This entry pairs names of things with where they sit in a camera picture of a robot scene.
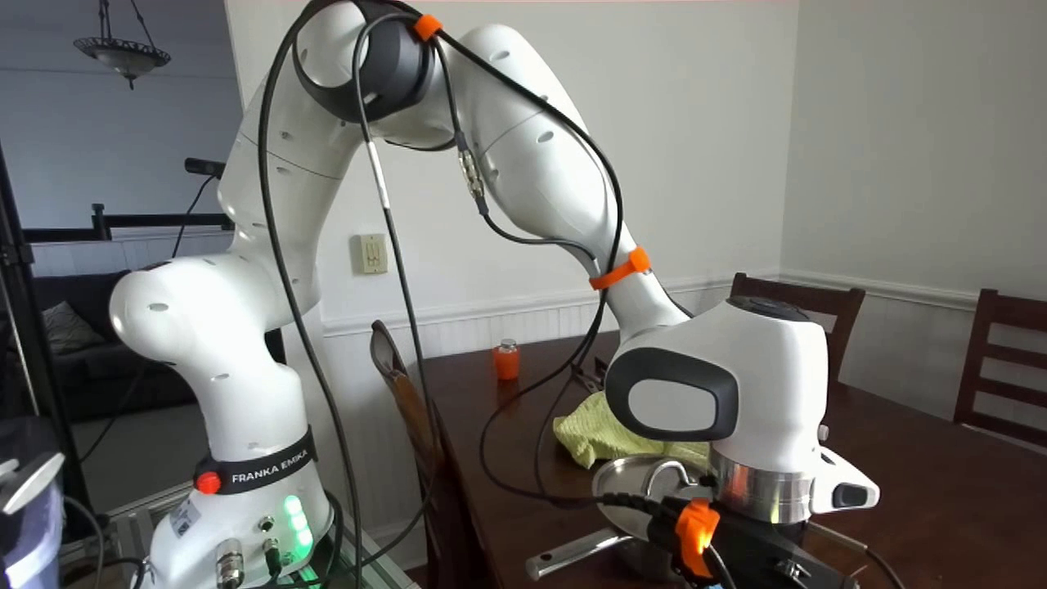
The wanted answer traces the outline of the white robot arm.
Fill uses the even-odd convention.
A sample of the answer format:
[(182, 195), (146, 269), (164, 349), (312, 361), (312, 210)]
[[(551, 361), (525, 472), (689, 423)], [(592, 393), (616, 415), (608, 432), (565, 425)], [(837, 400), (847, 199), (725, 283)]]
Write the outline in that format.
[(623, 432), (702, 441), (707, 510), (763, 528), (869, 510), (881, 488), (822, 441), (827, 336), (774, 301), (685, 312), (623, 222), (622, 182), (544, 54), (510, 25), (462, 37), (404, 0), (307, 0), (232, 139), (218, 254), (129, 271), (118, 336), (197, 393), (208, 453), (149, 541), (146, 589), (268, 581), (333, 522), (302, 376), (261, 336), (319, 301), (318, 234), (354, 161), (450, 149), (478, 212), (565, 253), (619, 330), (601, 400)]

